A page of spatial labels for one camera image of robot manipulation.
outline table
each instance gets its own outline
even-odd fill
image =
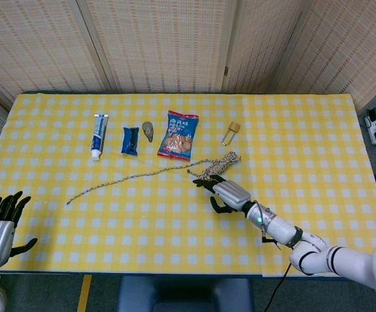
[[[329,244],[374,249],[376,186],[350,95],[23,94],[0,137],[0,195],[32,196],[14,245],[39,241],[2,269],[281,275],[289,249],[262,245],[243,214],[216,214],[186,170],[66,205],[100,182],[185,163],[156,155],[168,109],[199,115],[192,161],[235,151],[242,161],[224,176],[252,198]],[[99,162],[90,159],[94,113],[110,115]],[[153,142],[140,132],[139,156],[121,154],[123,127],[146,120]],[[225,147],[231,121],[242,128]]]

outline twisted rope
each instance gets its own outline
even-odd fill
[[[167,167],[163,168],[154,172],[149,172],[149,173],[143,173],[143,174],[133,174],[133,175],[128,175],[127,177],[122,177],[121,179],[107,182],[107,183],[101,183],[98,184],[94,187],[90,187],[86,190],[83,190],[81,193],[75,195],[74,197],[70,198],[67,201],[67,205],[69,205],[73,200],[76,200],[78,197],[81,197],[82,195],[85,195],[92,190],[100,189],[101,187],[107,187],[109,185],[117,184],[129,179],[134,179],[136,177],[147,177],[147,176],[155,176],[157,174],[161,174],[162,172],[168,171],[168,170],[174,170],[174,169],[184,169],[184,168],[189,168],[192,166],[196,166],[197,164],[201,163],[212,163],[212,165],[203,170],[200,174],[195,174],[188,170],[189,174],[192,174],[193,176],[198,177],[199,179],[203,180],[210,180],[210,176],[213,174],[222,174],[230,165],[237,163],[238,161],[241,160],[241,157],[237,156],[235,152],[230,151],[228,154],[226,154],[224,157],[221,159],[203,159],[201,161],[193,162],[192,164],[185,164],[183,166],[172,166],[172,167]]]

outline yellow floor stripe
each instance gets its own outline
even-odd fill
[[[85,312],[88,293],[90,292],[91,277],[91,275],[84,275],[84,279],[82,280],[81,294],[79,295],[77,312]]]

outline power strip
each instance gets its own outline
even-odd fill
[[[369,110],[365,116],[365,124],[373,145],[376,145],[376,108]]]

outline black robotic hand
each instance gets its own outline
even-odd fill
[[[240,185],[232,181],[227,181],[219,175],[211,175],[211,180],[196,179],[193,182],[197,187],[205,187],[210,192],[218,195],[225,206],[220,207],[215,197],[211,196],[211,205],[217,213],[231,213],[233,211],[243,211],[250,206],[251,195]]]
[[[9,257],[22,254],[30,250],[38,241],[31,239],[26,245],[12,248],[14,232],[25,205],[31,200],[30,196],[21,198],[23,192],[17,192],[15,195],[9,195],[2,200],[0,197],[0,267],[4,265]]]

